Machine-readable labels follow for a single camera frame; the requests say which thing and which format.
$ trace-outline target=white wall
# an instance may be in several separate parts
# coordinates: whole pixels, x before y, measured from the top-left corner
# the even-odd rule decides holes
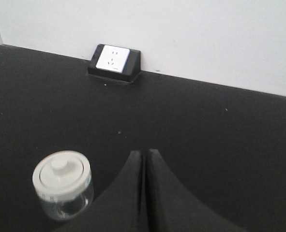
[[[142,51],[142,69],[286,96],[286,0],[0,0],[3,42],[90,59]]]

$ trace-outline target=black fabric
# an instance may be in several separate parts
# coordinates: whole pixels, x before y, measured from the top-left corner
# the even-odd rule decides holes
[[[151,231],[246,232],[192,195],[156,149],[146,158],[146,199]]]
[[[114,182],[86,212],[55,232],[138,232],[142,155],[132,151]]]
[[[0,232],[62,225],[32,184],[47,155],[84,154],[96,199],[131,150],[151,147],[219,215],[251,232],[286,231],[286,97],[151,72],[119,85],[87,66],[0,46]]]

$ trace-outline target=wall socket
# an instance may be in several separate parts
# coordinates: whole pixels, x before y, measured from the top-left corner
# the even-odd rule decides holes
[[[106,80],[132,83],[141,72],[141,52],[99,44],[88,63],[88,74]]]
[[[121,73],[129,53],[130,50],[128,48],[104,45],[96,68]]]

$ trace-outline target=black countertop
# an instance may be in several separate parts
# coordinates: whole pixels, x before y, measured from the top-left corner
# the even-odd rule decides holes
[[[150,72],[119,84],[90,78],[85,60],[0,46],[0,231],[60,226],[32,185],[45,156],[86,155],[97,197],[148,148],[215,212],[286,231],[286,97]]]

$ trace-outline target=clear glass jar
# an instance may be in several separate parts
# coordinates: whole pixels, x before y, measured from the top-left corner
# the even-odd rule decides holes
[[[60,151],[44,158],[34,169],[33,184],[45,213],[56,221],[70,220],[93,201],[88,159],[75,151]]]
[[[91,181],[88,187],[77,197],[69,201],[49,202],[40,199],[45,213],[56,221],[66,221],[83,212],[93,201],[94,190]]]

